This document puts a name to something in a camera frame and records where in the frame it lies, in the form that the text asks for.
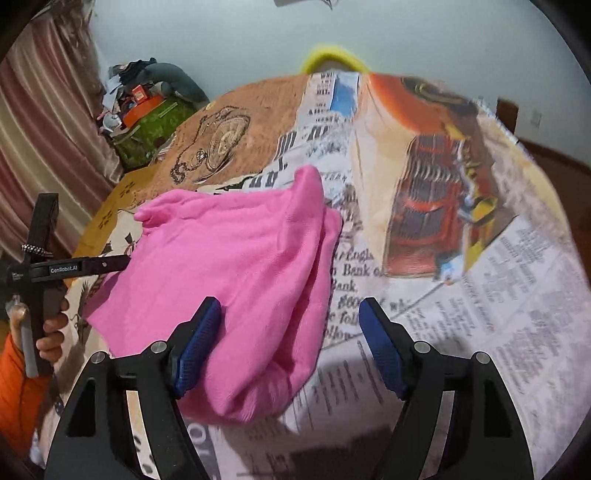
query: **black handle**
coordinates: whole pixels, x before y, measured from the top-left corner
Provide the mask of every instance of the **black handle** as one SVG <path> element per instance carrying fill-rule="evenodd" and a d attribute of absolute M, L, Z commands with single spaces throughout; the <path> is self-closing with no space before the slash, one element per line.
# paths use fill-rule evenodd
<path fill-rule="evenodd" d="M 21 323 L 22 353 L 27 378 L 45 377 L 53 371 L 51 364 L 39 356 L 35 344 L 39 338 L 45 337 L 43 322 L 59 313 L 66 291 L 66 285 L 59 281 L 52 288 L 32 288 L 21 296 L 21 301 L 28 307 Z"/>

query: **wall outlet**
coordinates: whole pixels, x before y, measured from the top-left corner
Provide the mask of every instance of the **wall outlet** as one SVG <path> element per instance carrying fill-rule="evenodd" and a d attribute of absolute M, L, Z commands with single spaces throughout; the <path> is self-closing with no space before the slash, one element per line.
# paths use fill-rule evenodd
<path fill-rule="evenodd" d="M 531 119 L 530 119 L 531 126 L 534 128 L 539 128 L 541 121 L 542 121 L 542 112 L 539 112 L 534 109 L 534 111 L 531 112 Z"/>

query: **orange box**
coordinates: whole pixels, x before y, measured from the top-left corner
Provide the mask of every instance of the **orange box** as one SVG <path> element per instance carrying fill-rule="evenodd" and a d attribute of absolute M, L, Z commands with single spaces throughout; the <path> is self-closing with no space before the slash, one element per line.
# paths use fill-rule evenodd
<path fill-rule="evenodd" d="M 134 106 L 129 112 L 127 112 L 123 117 L 123 123 L 127 128 L 130 128 L 140 118 L 148 115 L 148 113 L 154 110 L 162 102 L 164 102 L 164 97 L 162 95 L 154 95 L 152 98 Z"/>
<path fill-rule="evenodd" d="M 138 105 L 140 103 L 144 103 L 147 99 L 150 98 L 150 96 L 148 95 L 148 92 L 146 92 L 145 88 L 142 87 L 141 85 L 138 85 L 136 88 L 131 90 L 131 95 L 134 96 L 135 103 L 137 103 Z"/>

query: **white wall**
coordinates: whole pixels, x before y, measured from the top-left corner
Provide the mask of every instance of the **white wall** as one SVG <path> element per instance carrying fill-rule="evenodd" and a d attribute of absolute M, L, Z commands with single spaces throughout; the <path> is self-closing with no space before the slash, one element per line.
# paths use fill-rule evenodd
<path fill-rule="evenodd" d="M 333 11 L 320 0 L 96 0 L 91 29 L 107 64 L 153 56 L 210 98 L 297 73 L 315 45 L 338 44 L 374 71 L 444 80 L 493 108 L 512 99 L 518 135 L 591 165 L 591 85 L 528 0 L 340 0 Z"/>

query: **gray cloth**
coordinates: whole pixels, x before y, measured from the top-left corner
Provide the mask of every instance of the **gray cloth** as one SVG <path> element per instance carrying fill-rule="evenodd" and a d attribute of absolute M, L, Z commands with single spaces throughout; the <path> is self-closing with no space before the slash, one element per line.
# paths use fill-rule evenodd
<path fill-rule="evenodd" d="M 131 92 L 136 86 L 149 82 L 162 82 L 162 92 L 165 95 L 171 95 L 177 92 L 193 103 L 208 101 L 207 95 L 203 93 L 199 85 L 183 69 L 171 63 L 152 63 L 147 65 L 132 81 L 125 85 L 125 90 Z"/>

